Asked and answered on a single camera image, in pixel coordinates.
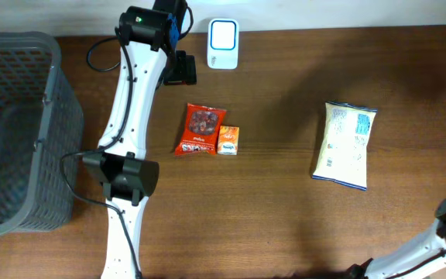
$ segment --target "white wall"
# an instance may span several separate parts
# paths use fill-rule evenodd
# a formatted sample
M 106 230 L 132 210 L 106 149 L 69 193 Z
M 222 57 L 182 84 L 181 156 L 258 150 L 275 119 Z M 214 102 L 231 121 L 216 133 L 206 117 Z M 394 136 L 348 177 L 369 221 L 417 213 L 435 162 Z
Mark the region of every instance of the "white wall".
M 446 24 L 446 0 L 188 0 L 194 31 L 214 17 L 237 19 L 242 31 Z M 153 0 L 0 0 L 0 31 L 54 36 L 113 34 L 130 5 Z

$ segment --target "gray plastic basket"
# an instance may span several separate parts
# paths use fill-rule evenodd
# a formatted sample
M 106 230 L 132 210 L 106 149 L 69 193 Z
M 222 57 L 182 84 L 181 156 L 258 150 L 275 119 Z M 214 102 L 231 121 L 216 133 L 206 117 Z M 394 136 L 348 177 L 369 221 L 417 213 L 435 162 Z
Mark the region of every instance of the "gray plastic basket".
M 84 116 L 60 62 L 51 36 L 0 33 L 0 235 L 70 220 L 73 197 L 59 159 L 80 148 Z M 65 169 L 74 185 L 77 160 Z

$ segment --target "white plug-in device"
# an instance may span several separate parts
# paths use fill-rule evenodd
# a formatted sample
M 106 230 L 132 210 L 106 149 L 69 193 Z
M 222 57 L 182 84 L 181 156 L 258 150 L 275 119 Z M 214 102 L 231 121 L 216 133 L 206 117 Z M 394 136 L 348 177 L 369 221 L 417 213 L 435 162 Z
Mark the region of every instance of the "white plug-in device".
M 235 69 L 238 65 L 238 22 L 213 19 L 208 27 L 208 66 L 213 69 Z

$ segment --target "red snack bag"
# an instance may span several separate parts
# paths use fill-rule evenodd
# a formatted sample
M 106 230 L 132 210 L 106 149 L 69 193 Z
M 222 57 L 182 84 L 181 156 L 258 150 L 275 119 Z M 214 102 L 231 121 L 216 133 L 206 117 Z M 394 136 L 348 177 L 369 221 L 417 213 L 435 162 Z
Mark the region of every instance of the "red snack bag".
M 216 154 L 216 141 L 226 111 L 201 105 L 187 104 L 184 135 L 175 155 L 193 152 Z

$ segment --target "white snack bag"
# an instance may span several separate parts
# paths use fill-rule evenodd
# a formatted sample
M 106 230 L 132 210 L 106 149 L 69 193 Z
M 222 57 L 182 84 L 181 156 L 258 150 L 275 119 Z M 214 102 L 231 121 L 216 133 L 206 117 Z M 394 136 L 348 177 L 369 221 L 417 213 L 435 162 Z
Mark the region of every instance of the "white snack bag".
M 367 190 L 366 147 L 377 110 L 326 103 L 326 126 L 314 179 Z

